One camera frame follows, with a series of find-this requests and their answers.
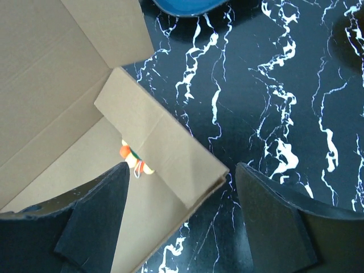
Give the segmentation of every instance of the open cardboard box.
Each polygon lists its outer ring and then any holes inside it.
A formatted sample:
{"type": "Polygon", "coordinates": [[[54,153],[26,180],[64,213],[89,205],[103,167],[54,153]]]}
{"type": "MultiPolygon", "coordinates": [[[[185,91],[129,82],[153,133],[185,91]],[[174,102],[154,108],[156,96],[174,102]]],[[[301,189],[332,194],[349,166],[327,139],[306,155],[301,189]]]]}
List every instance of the open cardboard box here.
{"type": "Polygon", "coordinates": [[[155,170],[130,176],[112,272],[134,272],[228,169],[119,68],[154,53],[138,0],[13,0],[0,12],[0,212],[102,174],[123,138],[155,170]]]}

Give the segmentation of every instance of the blue plate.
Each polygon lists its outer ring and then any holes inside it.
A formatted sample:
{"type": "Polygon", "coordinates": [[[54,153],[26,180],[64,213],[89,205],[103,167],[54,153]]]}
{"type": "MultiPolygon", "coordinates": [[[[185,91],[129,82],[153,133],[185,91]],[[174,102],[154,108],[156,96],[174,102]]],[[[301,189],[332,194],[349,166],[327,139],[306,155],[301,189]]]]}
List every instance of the blue plate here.
{"type": "Polygon", "coordinates": [[[175,17],[196,17],[228,0],[153,0],[165,13],[175,17]]]}

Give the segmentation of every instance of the marble countertop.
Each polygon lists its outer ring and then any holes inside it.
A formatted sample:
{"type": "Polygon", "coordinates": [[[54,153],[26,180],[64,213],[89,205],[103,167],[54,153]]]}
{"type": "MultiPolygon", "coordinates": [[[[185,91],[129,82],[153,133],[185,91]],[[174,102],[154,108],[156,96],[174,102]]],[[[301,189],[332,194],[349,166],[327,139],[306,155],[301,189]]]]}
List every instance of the marble countertop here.
{"type": "Polygon", "coordinates": [[[251,272],[238,162],[364,212],[363,5],[230,1],[177,20],[142,2],[156,52],[127,71],[231,173],[139,272],[251,272]]]}

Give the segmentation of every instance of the cardboard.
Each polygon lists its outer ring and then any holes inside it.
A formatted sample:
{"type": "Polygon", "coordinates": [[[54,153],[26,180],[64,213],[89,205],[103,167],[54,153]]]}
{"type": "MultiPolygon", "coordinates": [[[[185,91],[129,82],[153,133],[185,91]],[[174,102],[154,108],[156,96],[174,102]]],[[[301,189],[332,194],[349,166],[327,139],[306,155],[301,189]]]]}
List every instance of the cardboard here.
{"type": "Polygon", "coordinates": [[[134,272],[228,169],[115,68],[154,53],[138,0],[0,5],[0,212],[99,176],[123,138],[155,170],[131,176],[115,251],[112,272],[134,272]]]}

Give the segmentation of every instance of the black marble surface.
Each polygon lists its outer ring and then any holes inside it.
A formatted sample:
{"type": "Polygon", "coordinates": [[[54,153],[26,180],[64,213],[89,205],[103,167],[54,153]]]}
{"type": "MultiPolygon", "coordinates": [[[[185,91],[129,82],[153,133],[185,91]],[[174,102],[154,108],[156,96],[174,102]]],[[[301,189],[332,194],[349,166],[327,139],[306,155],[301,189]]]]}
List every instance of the black marble surface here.
{"type": "Polygon", "coordinates": [[[230,1],[179,20],[142,3],[156,52],[127,71],[231,174],[138,272],[250,272],[238,162],[364,212],[363,3],[230,1]]]}

